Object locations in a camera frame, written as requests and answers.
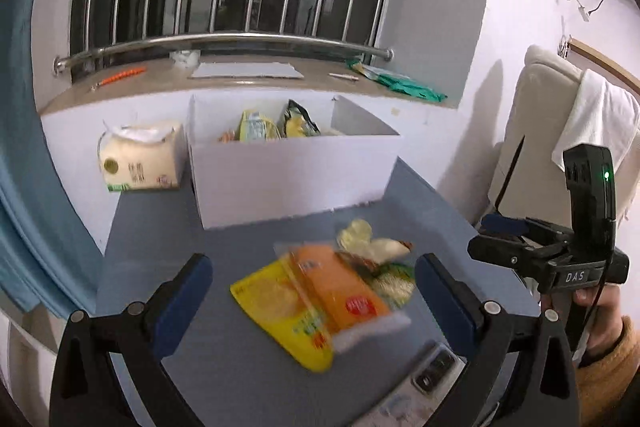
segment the tissue pack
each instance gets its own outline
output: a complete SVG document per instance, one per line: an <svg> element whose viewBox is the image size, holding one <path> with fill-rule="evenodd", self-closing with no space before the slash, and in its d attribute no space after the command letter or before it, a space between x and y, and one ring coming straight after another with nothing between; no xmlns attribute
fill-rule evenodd
<svg viewBox="0 0 640 427"><path fill-rule="evenodd" d="M186 158L178 121L110 128L98 143L100 171L111 192L177 188Z"/></svg>

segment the human hand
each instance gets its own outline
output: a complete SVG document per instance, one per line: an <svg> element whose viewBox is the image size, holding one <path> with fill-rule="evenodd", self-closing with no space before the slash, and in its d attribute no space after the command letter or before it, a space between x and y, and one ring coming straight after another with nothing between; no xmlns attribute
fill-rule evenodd
<svg viewBox="0 0 640 427"><path fill-rule="evenodd" d="M573 299L579 306L591 306L598 287L584 288L573 294ZM545 312L551 306L551 296L543 295L540 301L542 311ZM587 354L590 357L599 357L610 351L622 335L622 311L620 310L620 287L606 285L602 290L598 306L594 311L596 317L591 327L589 340L587 341Z"/></svg>

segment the blue curtain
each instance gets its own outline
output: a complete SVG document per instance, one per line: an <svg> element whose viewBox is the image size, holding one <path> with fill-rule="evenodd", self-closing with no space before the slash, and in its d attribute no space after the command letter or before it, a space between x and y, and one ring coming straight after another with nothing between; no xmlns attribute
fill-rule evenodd
<svg viewBox="0 0 640 427"><path fill-rule="evenodd" d="M33 0L0 0L0 287L23 311L93 314L102 254L56 174L33 99Z"/></svg>

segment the black cable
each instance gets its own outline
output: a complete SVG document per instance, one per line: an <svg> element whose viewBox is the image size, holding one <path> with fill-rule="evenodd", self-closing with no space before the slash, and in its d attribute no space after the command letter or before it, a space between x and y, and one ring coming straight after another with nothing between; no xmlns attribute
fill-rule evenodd
<svg viewBox="0 0 640 427"><path fill-rule="evenodd" d="M612 259L613 259L613 251L611 251L611 254L609 254L609 257L607 257L607 260L605 261L604 270L602 271L602 275L600 276L600 282L598 283L598 292L596 293L596 298L593 299L593 304L590 306L589 311L587 311L587 314L584 316L584 322L582 323L583 330L589 323L589 319L591 318L593 311L597 308L598 301L600 300L600 296L602 295L602 292L604 290L604 286L607 280L607 272L609 271L609 266L611 264Z"/></svg>
<svg viewBox="0 0 640 427"><path fill-rule="evenodd" d="M516 148L516 152L513 154L513 158L511 159L511 165L509 165L509 170L507 171L507 175L504 177L504 183L502 184L502 188L500 189L500 193L498 193L498 197L495 198L495 211L500 214L500 203L502 203L502 198L504 197L505 192L507 191L507 187L509 186L509 182L511 181L511 176L513 176L513 171L516 168L518 163L518 159L520 158L520 153L522 152L522 146L524 145L524 136L518 147Z"/></svg>
<svg viewBox="0 0 640 427"><path fill-rule="evenodd" d="M600 2L598 3L598 5L597 5L594 9L593 9L593 10L588 11L587 13L588 13L589 15L591 15L593 12L597 11L597 10L598 10L598 8L600 8L600 6L602 5L602 3L603 3L603 2L604 2L604 0L600 0Z"/></svg>

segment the yellow snack bag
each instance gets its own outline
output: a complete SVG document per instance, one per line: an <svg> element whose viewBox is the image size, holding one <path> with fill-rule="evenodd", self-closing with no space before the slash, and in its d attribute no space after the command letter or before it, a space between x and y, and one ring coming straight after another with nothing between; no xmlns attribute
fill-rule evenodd
<svg viewBox="0 0 640 427"><path fill-rule="evenodd" d="M293 285L283 261L275 261L231 285L244 312L303 367L322 373L334 350L321 315Z"/></svg>

